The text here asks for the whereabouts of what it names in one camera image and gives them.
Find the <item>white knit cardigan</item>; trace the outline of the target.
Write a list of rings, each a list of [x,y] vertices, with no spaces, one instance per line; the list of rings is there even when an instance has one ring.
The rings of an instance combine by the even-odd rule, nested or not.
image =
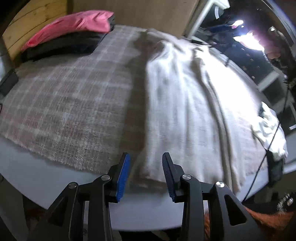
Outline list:
[[[207,183],[223,181],[238,193],[264,156],[253,136],[262,96],[206,46],[149,29],[145,64],[144,148],[135,161],[136,182],[165,181],[162,155]]]

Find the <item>white crumpled cloth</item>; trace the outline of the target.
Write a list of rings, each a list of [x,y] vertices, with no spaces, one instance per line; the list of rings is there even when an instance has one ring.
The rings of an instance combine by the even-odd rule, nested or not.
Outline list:
[[[276,113],[264,102],[261,103],[258,116],[251,124],[253,135],[265,150],[269,150],[275,161],[288,156],[287,141]]]

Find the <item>pink plaid blanket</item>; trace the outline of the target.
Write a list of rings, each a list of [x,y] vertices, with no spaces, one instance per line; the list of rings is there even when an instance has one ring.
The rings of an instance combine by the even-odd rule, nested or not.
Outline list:
[[[104,172],[145,137],[145,29],[116,26],[86,56],[22,64],[4,98],[1,134],[47,159]]]

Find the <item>brown cardboard panel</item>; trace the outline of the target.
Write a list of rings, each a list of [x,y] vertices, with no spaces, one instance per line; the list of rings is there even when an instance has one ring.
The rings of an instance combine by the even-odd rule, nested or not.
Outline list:
[[[181,37],[198,3],[193,0],[76,0],[69,1],[69,11],[108,10],[114,12],[118,25],[154,28]]]

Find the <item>black folded garment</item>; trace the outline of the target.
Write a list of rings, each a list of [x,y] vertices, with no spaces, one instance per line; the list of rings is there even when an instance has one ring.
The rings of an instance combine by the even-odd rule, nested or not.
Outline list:
[[[109,23],[111,31],[113,31],[115,26],[115,15],[109,19]],[[65,34],[38,44],[35,47],[28,48],[23,52],[21,51],[18,55],[18,60],[24,63],[57,55],[90,54],[94,52],[107,34],[108,33],[89,31]]]

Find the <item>pink folded garment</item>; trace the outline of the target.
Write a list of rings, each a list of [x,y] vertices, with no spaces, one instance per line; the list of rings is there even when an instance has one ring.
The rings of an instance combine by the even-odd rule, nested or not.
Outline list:
[[[69,33],[84,31],[109,33],[111,31],[109,19],[113,16],[112,11],[89,10],[57,18],[34,34],[22,46],[21,51]]]

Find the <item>light wooden board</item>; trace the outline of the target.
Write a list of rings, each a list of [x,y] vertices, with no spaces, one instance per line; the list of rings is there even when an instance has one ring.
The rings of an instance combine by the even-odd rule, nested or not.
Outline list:
[[[10,58],[14,60],[36,32],[66,14],[66,0],[29,1],[4,31],[3,40]]]

